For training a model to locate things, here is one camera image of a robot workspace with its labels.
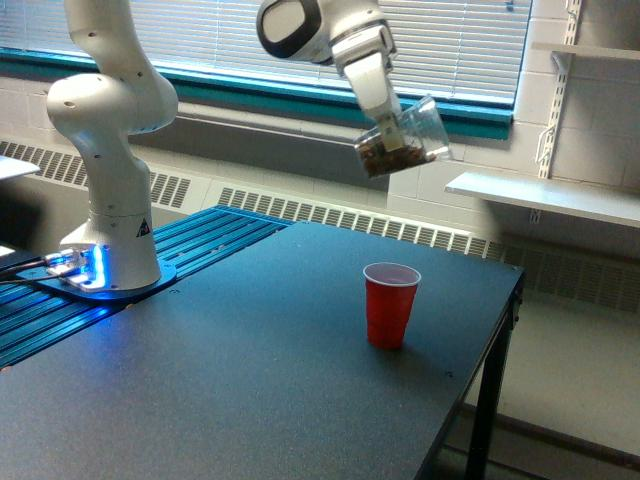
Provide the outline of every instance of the blue led light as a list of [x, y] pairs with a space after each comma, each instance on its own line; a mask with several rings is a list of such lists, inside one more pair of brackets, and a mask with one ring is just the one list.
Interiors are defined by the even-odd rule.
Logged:
[[99, 245], [93, 247], [91, 251], [93, 257], [93, 273], [95, 274], [95, 280], [93, 281], [92, 288], [103, 288], [107, 284], [107, 275], [104, 267], [104, 254], [102, 248]]

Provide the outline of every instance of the window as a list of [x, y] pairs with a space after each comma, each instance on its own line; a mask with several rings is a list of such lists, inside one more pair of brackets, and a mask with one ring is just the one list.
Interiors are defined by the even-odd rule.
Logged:
[[[399, 56], [399, 93], [511, 106], [532, 0], [380, 0]], [[138, 35], [158, 66], [345, 89], [333, 67], [263, 52], [261, 0], [132, 0]], [[0, 46], [83, 55], [67, 34], [63, 0], [0, 2]]]

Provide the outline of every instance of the teal window frame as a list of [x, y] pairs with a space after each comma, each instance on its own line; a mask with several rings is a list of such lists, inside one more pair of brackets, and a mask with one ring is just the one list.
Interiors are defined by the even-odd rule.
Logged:
[[[207, 101], [229, 108], [267, 110], [274, 114], [313, 117], [368, 128], [372, 122], [360, 111], [351, 91], [232, 77], [157, 67], [183, 100]], [[91, 58], [0, 47], [0, 75], [55, 81], [72, 74], [97, 72]], [[404, 96], [403, 108], [419, 98]], [[513, 106], [470, 105], [437, 100], [449, 135], [507, 140]]]

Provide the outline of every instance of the red solo cup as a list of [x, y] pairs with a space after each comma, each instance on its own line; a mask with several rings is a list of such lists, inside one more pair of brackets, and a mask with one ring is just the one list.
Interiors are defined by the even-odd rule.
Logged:
[[402, 346], [413, 300], [422, 279], [413, 268], [374, 263], [363, 270], [367, 286], [367, 337], [385, 350]]

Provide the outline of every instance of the blue aluminum rail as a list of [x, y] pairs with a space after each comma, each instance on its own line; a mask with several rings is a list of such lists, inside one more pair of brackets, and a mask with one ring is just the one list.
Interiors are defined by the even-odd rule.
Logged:
[[[154, 235], [159, 259], [176, 266], [180, 281], [291, 223], [221, 206], [160, 227]], [[35, 286], [0, 286], [0, 369], [123, 308], [81, 302]]]

